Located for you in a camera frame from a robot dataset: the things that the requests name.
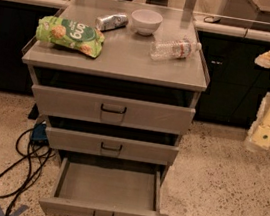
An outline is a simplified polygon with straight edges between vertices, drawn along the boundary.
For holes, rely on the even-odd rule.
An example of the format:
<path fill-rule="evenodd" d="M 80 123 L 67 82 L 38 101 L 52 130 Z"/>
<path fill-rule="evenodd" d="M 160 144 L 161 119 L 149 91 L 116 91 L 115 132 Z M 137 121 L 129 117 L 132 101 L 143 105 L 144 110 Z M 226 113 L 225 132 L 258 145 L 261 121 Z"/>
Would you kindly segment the grey metal drawer cabinet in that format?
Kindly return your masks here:
<path fill-rule="evenodd" d="M 33 86 L 44 85 L 194 110 L 199 96 L 209 83 L 203 55 L 196 53 L 187 59 L 165 61 L 156 61 L 149 56 L 153 40 L 195 39 L 197 32 L 192 16 L 164 7 L 158 11 L 163 16 L 163 22 L 152 36 L 141 36 L 131 26 L 108 31 L 101 55 L 96 59 L 62 46 L 35 42 L 22 57 L 23 63 L 29 68 Z M 184 134 L 41 115 L 49 128 L 178 148 Z"/>

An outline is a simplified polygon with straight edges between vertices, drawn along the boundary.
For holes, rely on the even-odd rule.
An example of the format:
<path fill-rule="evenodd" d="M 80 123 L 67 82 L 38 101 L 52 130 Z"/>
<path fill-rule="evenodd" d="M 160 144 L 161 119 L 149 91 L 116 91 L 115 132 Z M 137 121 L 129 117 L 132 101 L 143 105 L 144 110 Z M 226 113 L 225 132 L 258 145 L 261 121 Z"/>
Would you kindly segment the grey drawer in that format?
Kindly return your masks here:
<path fill-rule="evenodd" d="M 34 85 L 43 115 L 121 125 L 181 135 L 189 129 L 191 108 Z"/>
<path fill-rule="evenodd" d="M 178 147 L 47 127 L 50 147 L 161 165 L 172 165 Z"/>
<path fill-rule="evenodd" d="M 167 216 L 160 211 L 160 181 L 154 166 L 70 155 L 39 203 L 56 216 Z"/>

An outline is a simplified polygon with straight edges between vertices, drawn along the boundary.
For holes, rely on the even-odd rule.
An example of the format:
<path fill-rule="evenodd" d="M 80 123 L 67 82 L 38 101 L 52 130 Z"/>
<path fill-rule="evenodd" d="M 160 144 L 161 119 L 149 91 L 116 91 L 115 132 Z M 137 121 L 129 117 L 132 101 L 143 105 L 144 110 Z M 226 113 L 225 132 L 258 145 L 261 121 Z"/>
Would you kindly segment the top grey drawer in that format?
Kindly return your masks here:
<path fill-rule="evenodd" d="M 43 115 L 121 125 L 181 135 L 189 129 L 191 108 L 34 85 Z"/>

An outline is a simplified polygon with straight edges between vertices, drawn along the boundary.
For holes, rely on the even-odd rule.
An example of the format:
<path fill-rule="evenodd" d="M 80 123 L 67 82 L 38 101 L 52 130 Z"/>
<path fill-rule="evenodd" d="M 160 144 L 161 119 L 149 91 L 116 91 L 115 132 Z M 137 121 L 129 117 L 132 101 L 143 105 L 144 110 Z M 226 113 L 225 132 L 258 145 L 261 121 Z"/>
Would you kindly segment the silver soda can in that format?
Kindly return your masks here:
<path fill-rule="evenodd" d="M 125 13 L 102 15 L 95 20 L 96 28 L 100 31 L 120 29 L 125 27 L 128 23 L 128 15 Z"/>

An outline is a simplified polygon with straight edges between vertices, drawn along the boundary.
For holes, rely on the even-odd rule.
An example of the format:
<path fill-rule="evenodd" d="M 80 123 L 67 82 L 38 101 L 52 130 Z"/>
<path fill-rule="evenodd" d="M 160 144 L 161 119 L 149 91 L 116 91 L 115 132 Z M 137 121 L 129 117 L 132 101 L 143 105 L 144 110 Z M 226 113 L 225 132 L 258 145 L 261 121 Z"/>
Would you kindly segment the white ceramic bowl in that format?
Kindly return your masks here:
<path fill-rule="evenodd" d="M 163 17 L 156 11 L 138 9 L 132 12 L 131 27 L 137 34 L 149 36 L 159 28 Z"/>

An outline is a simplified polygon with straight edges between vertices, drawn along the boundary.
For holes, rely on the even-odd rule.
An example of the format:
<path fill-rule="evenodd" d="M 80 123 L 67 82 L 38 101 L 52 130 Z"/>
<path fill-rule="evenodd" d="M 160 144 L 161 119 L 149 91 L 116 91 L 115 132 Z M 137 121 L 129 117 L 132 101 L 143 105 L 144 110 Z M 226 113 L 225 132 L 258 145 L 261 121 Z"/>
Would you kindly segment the blue power box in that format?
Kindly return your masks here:
<path fill-rule="evenodd" d="M 46 124 L 43 122 L 36 124 L 31 132 L 30 140 L 34 143 L 44 143 L 47 139 Z"/>

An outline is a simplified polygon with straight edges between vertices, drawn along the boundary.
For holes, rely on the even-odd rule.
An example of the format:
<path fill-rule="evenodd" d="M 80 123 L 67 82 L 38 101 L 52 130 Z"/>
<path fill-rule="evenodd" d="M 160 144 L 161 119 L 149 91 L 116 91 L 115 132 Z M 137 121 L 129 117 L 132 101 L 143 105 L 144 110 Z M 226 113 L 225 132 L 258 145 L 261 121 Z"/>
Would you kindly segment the middle grey drawer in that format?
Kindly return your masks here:
<path fill-rule="evenodd" d="M 161 165 L 172 165 L 178 147 L 47 127 L 50 147 Z"/>

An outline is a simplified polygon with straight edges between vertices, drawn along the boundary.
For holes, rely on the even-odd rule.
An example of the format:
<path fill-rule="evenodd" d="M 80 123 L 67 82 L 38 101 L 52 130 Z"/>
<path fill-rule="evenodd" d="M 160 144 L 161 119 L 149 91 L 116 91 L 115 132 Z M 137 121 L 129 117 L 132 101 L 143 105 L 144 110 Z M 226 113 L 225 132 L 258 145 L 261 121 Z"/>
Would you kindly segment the clear plastic water bottle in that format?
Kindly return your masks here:
<path fill-rule="evenodd" d="M 202 45 L 198 41 L 192 41 L 188 38 L 173 41 L 155 41 L 150 45 L 149 55 L 155 61 L 185 59 L 200 49 L 202 49 Z"/>

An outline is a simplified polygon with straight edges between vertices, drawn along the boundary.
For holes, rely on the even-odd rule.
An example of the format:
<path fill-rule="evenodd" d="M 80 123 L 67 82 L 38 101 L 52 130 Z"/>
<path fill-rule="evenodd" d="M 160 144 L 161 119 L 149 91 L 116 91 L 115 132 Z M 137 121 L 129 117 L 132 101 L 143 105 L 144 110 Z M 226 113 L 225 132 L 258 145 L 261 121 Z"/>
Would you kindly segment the green snack bag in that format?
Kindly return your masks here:
<path fill-rule="evenodd" d="M 39 20 L 36 39 L 80 51 L 88 57 L 101 54 L 104 35 L 96 28 L 71 19 L 47 16 Z"/>

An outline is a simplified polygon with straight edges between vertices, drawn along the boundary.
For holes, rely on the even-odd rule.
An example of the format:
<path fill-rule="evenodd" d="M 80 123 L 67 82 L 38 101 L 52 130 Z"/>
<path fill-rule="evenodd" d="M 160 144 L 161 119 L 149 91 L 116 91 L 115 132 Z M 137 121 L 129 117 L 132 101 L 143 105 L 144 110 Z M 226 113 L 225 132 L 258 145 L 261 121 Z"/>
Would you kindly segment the bottom grey drawer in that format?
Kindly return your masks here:
<path fill-rule="evenodd" d="M 56 216 L 167 216 L 160 211 L 160 181 L 154 166 L 70 155 L 39 203 Z"/>

